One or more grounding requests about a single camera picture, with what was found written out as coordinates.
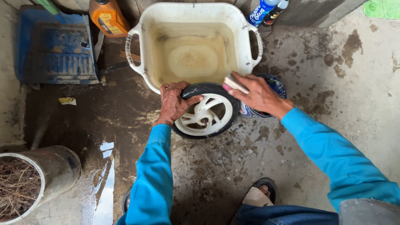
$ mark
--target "blue plastic crate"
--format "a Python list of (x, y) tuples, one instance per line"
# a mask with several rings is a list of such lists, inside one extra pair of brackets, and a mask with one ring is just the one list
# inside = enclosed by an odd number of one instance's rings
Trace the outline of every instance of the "blue plastic crate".
[(22, 7), (16, 75), (23, 83), (99, 83), (88, 16), (54, 16), (42, 6)]

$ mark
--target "brush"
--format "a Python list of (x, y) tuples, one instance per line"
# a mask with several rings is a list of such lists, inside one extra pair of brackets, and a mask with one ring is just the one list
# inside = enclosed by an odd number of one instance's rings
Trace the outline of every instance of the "brush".
[(229, 91), (230, 89), (236, 89), (244, 94), (249, 94), (249, 89), (240, 83), (230, 72), (228, 72), (227, 76), (225, 77), (222, 87), (226, 91)]

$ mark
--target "blue bottle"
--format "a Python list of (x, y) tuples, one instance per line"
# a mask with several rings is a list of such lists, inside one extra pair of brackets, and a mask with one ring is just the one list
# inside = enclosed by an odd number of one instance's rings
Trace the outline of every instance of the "blue bottle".
[(247, 21), (258, 27), (264, 17), (280, 2), (280, 0), (260, 0), (256, 9), (249, 15)]

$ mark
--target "white plastic basin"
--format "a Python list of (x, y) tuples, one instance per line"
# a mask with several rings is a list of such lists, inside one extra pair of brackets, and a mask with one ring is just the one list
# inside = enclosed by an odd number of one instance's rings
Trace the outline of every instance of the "white plastic basin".
[[(249, 31), (258, 41), (256, 60), (251, 55)], [(140, 42), (139, 66), (129, 54), (134, 34)], [(231, 4), (163, 2), (143, 12), (128, 33), (125, 51), (132, 69), (159, 94), (165, 82), (222, 83), (232, 70), (251, 73), (261, 60), (263, 46), (257, 28)]]

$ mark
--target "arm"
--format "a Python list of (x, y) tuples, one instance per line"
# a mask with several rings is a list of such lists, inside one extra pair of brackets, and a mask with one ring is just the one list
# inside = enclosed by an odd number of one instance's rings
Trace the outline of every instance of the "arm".
[(171, 171), (171, 126), (190, 105), (204, 100), (201, 95), (183, 100), (185, 81), (163, 84), (160, 116), (154, 122), (143, 154), (136, 163), (128, 211), (117, 225), (171, 224), (173, 179)]
[(128, 212), (124, 215), (125, 223), (118, 221), (118, 224), (171, 224), (170, 142), (168, 125), (153, 127), (146, 148), (136, 163), (137, 179), (132, 186)]
[(318, 123), (305, 112), (294, 108), (288, 99), (280, 98), (264, 79), (248, 74), (233, 75), (250, 93), (229, 93), (246, 105), (281, 120), (296, 138), (304, 153), (329, 177), (329, 201), (336, 211), (347, 199), (373, 198), (400, 205), (398, 184), (390, 182), (350, 141), (334, 129)]
[(304, 153), (329, 177), (328, 198), (336, 211), (347, 199), (373, 198), (400, 205), (398, 184), (390, 182), (374, 164), (336, 130), (321, 124), (298, 108), (281, 123)]

